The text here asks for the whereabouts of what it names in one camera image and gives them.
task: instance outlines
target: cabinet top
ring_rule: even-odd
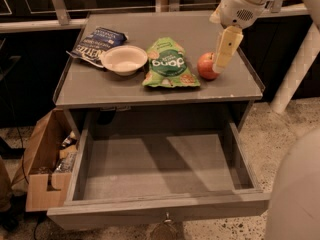
[[[200,102],[257,100],[262,91],[250,73],[245,58],[238,53],[229,66],[214,81],[206,81],[197,73],[201,54],[214,51],[222,27],[209,22],[210,11],[92,14],[81,39],[97,27],[105,27],[128,35],[127,44],[142,49],[150,47],[160,37],[171,37],[186,51],[185,60],[201,86],[144,87],[144,72],[122,77],[72,59],[65,69],[54,97],[60,108],[93,108],[115,105],[156,105]]]

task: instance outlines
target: dark wall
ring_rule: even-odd
[[[80,30],[0,35],[20,61],[0,82],[0,127],[34,125],[54,108],[53,93]]]
[[[311,24],[309,16],[261,18],[244,30],[241,48],[266,86],[264,101],[273,99]],[[319,59],[294,98],[320,96],[316,77],[320,79]]]

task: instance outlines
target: open cardboard box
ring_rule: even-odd
[[[29,139],[28,147],[12,180],[12,185],[28,179],[26,211],[46,211],[62,206],[69,187],[71,173],[36,174],[39,168],[54,171],[59,159],[59,147],[71,128],[62,110],[54,109],[41,118]]]

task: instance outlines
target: cable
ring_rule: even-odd
[[[33,230],[33,239],[34,240],[37,240],[37,228],[38,228],[38,226],[42,223],[42,222],[44,222],[44,220],[46,219],[46,217],[47,217],[47,215],[46,215],[46,213],[45,212],[42,212],[42,213],[40,213],[40,215],[39,215],[39,217],[38,217],[38,221],[37,221],[37,224],[36,224],[36,226],[35,226],[35,228],[34,228],[34,230]]]
[[[18,135],[19,135],[19,138],[20,138],[20,142],[21,142],[21,148],[23,149],[23,139],[22,139],[22,135],[21,135],[21,132],[20,132],[20,129],[19,129],[19,126],[18,126],[18,123],[17,123],[17,119],[16,119],[16,114],[15,114],[15,111],[14,111],[14,106],[13,106],[13,102],[12,102],[12,98],[10,96],[10,91],[9,91],[9,88],[8,88],[8,85],[7,85],[7,81],[6,81],[6,77],[5,77],[5,74],[4,74],[4,71],[2,69],[2,67],[0,66],[0,71],[1,71],[1,74],[4,76],[3,77],[3,82],[4,82],[4,86],[6,88],[6,91],[8,93],[8,98],[9,98],[9,103],[10,103],[10,107],[11,107],[11,112],[12,112],[12,117],[13,117],[13,121],[16,125],[16,129],[18,131]],[[24,176],[24,179],[25,181],[27,182],[27,184],[29,184],[29,181],[27,179],[27,175],[26,175],[26,172],[25,172],[25,169],[24,169],[24,153],[22,153],[22,172],[23,172],[23,176]]]

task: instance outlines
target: speckled floor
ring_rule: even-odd
[[[247,153],[258,181],[265,192],[272,190],[278,166],[295,141],[320,127],[320,98],[291,101],[286,111],[278,115],[267,103],[256,103],[250,111],[240,133],[243,150]],[[21,134],[27,145],[32,127],[24,127]],[[15,129],[0,129],[0,136],[12,147],[21,143]],[[7,160],[6,166],[13,175],[17,160]],[[37,216],[20,217],[20,226],[8,234],[0,229],[0,239],[34,239]],[[191,221],[174,224],[179,240],[243,239],[264,238],[267,212],[256,217],[228,218],[217,220]],[[46,219],[36,229],[36,239],[75,240],[149,240],[157,225],[107,227],[94,231],[66,232]]]

